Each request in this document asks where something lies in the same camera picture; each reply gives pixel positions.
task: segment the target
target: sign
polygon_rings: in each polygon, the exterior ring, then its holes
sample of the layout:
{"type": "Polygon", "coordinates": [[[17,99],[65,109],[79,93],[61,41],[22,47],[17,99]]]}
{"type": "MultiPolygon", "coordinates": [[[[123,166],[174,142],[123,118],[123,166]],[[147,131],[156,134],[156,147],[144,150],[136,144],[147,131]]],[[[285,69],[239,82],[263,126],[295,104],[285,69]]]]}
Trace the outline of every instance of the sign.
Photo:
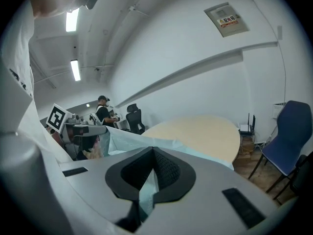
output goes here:
{"type": "Polygon", "coordinates": [[[218,19],[217,22],[220,24],[220,26],[222,28],[224,28],[224,27],[230,26],[232,24],[238,23],[238,20],[233,15],[231,15],[231,16],[226,17],[226,18],[218,19]]]}

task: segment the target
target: chair leg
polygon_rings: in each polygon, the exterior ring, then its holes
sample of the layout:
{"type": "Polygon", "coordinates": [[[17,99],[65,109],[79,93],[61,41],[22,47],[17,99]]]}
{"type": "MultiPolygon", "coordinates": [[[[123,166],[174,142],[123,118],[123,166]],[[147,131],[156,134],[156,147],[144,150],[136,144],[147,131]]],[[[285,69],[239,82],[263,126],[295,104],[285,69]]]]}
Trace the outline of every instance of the chair leg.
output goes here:
{"type": "Polygon", "coordinates": [[[284,186],[284,188],[282,188],[282,190],[273,198],[273,200],[276,200],[280,194],[282,194],[284,192],[284,190],[287,189],[288,185],[290,184],[290,180],[288,181],[288,183],[284,186]]]}
{"type": "Polygon", "coordinates": [[[258,163],[256,164],[255,168],[253,169],[253,171],[251,172],[250,176],[248,177],[248,179],[250,179],[252,177],[252,175],[255,173],[256,169],[258,168],[258,166],[260,165],[262,158],[264,157],[264,155],[262,154],[262,156],[260,157],[258,163]]]}
{"type": "Polygon", "coordinates": [[[279,182],[281,182],[286,176],[280,175],[280,177],[276,180],[276,182],[266,191],[266,193],[269,193],[279,182]]]}

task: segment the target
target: table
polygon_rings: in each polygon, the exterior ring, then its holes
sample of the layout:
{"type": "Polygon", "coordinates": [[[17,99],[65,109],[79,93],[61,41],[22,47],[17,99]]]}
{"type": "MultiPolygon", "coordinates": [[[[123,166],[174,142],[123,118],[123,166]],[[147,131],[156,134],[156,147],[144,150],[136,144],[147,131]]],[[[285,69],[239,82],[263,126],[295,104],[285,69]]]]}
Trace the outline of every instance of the table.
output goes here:
{"type": "Polygon", "coordinates": [[[199,115],[177,118],[153,126],[145,137],[179,140],[206,155],[232,163],[240,147],[238,128],[229,120],[199,115]]]}

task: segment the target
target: antenna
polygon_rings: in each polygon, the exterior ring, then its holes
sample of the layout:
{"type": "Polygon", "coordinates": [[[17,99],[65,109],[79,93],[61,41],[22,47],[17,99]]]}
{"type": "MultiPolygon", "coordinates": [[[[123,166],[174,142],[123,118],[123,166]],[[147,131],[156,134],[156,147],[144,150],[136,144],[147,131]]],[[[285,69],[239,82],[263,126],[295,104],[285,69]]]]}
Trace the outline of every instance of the antenna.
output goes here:
{"type": "Polygon", "coordinates": [[[254,132],[254,126],[255,126],[255,115],[253,115],[252,132],[254,132]]]}
{"type": "Polygon", "coordinates": [[[250,118],[250,113],[248,113],[248,133],[250,132],[250,131],[249,131],[249,129],[250,129],[249,118],[250,118]]]}

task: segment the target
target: ceiling light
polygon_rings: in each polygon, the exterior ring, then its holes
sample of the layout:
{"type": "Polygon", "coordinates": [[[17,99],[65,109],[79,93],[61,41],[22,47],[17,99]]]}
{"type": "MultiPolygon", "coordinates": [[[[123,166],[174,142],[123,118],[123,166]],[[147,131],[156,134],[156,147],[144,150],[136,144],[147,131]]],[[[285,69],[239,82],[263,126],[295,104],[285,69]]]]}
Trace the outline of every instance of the ceiling light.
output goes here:
{"type": "Polygon", "coordinates": [[[67,12],[67,25],[66,25],[67,32],[76,31],[78,11],[79,8],[77,10],[73,10],[72,13],[67,12]]]}
{"type": "Polygon", "coordinates": [[[72,60],[70,62],[70,65],[72,66],[72,71],[74,74],[75,81],[80,81],[80,74],[79,74],[79,69],[78,69],[78,61],[77,60],[72,60]]]}

